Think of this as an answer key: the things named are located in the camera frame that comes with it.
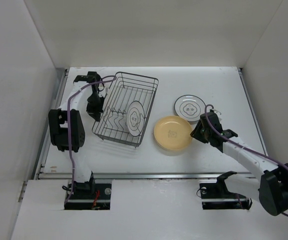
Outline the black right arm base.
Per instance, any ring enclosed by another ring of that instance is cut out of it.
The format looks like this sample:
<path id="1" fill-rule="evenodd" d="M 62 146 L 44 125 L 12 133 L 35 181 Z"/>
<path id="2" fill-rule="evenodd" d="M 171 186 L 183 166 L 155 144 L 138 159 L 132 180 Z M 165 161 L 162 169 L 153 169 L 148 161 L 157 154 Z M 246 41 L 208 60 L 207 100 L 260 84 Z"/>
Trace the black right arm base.
<path id="1" fill-rule="evenodd" d="M 196 195 L 202 200 L 203 210 L 250 210 L 252 199 L 229 192 L 225 180 L 237 175 L 229 171 L 217 177 L 215 182 L 201 182 Z"/>

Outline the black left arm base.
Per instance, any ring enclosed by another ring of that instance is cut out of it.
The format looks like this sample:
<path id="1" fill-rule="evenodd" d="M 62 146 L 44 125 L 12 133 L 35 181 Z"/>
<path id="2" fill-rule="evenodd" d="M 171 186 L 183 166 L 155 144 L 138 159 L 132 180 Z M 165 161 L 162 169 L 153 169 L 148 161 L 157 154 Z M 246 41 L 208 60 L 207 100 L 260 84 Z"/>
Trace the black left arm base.
<path id="1" fill-rule="evenodd" d="M 96 183 L 94 192 L 74 190 L 64 210 L 110 210 L 111 206 L 111 183 Z"/>

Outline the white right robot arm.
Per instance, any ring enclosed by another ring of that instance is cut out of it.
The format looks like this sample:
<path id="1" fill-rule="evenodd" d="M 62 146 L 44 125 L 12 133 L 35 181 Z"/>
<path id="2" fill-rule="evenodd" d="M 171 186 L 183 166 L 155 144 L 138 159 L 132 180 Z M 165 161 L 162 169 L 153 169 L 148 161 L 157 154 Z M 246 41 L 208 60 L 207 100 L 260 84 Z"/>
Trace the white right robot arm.
<path id="1" fill-rule="evenodd" d="M 288 210 L 288 163 L 271 160 L 250 149 L 234 131 L 223 130 L 213 110 L 200 116 L 190 135 L 236 160 L 253 175 L 248 178 L 228 171 L 218 176 L 216 182 L 200 183 L 203 209 L 249 210 L 252 202 L 257 201 L 272 216 Z"/>

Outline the beige yellow plate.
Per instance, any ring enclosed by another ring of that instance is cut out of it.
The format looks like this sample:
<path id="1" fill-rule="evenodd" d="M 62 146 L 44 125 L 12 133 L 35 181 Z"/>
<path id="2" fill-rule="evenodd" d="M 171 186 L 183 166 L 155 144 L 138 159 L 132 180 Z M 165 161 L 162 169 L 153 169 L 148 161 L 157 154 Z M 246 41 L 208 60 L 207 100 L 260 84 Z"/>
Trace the beige yellow plate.
<path id="1" fill-rule="evenodd" d="M 154 127 L 155 141 L 169 151 L 181 151 L 191 142 L 192 126 L 179 116 L 166 116 L 159 119 Z"/>

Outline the white plate dark rim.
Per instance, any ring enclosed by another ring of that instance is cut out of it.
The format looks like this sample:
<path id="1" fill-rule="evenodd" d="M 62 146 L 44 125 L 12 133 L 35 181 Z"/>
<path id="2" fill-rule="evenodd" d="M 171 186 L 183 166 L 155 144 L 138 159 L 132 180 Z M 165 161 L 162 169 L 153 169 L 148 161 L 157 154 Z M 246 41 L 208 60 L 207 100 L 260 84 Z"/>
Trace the white plate dark rim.
<path id="1" fill-rule="evenodd" d="M 175 113 L 188 121 L 189 123 L 195 123 L 199 121 L 200 115 L 204 113 L 205 102 L 191 94 L 180 96 L 174 103 Z"/>

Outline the grey wire dish rack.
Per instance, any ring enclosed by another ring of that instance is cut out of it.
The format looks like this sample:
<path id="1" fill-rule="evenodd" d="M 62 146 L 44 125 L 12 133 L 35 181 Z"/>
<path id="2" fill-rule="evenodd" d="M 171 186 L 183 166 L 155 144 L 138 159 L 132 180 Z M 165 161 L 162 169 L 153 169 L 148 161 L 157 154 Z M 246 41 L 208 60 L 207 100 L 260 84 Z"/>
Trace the grey wire dish rack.
<path id="1" fill-rule="evenodd" d="M 93 124 L 92 132 L 102 140 L 139 147 L 146 131 L 158 87 L 158 79 L 119 71 L 108 88 L 101 120 Z M 144 109 L 144 128 L 139 136 L 132 136 L 126 126 L 129 105 L 139 101 Z"/>

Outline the cream yellow plate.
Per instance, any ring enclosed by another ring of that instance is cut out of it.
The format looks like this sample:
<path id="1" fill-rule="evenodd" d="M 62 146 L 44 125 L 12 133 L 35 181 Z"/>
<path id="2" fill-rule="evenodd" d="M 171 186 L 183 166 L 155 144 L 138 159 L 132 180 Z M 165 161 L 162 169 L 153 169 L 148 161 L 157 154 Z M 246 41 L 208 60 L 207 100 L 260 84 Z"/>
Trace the cream yellow plate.
<path id="1" fill-rule="evenodd" d="M 168 137 L 156 135 L 155 137 L 156 143 L 164 150 L 170 152 L 179 152 L 186 149 L 192 142 L 192 137 Z"/>

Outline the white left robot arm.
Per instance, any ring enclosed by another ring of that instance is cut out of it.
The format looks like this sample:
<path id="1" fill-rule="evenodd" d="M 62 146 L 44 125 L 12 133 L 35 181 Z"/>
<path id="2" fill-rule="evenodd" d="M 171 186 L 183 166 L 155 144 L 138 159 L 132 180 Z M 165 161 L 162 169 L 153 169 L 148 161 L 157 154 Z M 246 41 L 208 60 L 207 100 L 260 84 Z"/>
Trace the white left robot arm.
<path id="1" fill-rule="evenodd" d="M 93 173 L 85 160 L 74 159 L 74 153 L 86 140 L 81 112 L 84 111 L 97 122 L 101 119 L 105 100 L 101 91 L 104 84 L 103 78 L 95 71 L 76 76 L 65 102 L 48 113 L 51 143 L 59 151 L 68 152 L 72 165 L 72 183 L 67 191 L 74 195 L 81 194 L 87 199 L 96 191 Z"/>

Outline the white plate black pattern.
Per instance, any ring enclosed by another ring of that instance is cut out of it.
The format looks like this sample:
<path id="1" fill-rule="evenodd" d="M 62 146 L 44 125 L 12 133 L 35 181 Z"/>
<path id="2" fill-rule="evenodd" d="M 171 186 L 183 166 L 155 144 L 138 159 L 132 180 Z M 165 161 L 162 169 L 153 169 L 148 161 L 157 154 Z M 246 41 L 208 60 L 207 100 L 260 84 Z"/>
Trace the white plate black pattern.
<path id="1" fill-rule="evenodd" d="M 137 137 L 144 128 L 145 115 L 142 104 L 139 101 L 133 101 L 128 108 L 126 115 L 126 126 L 129 133 Z"/>

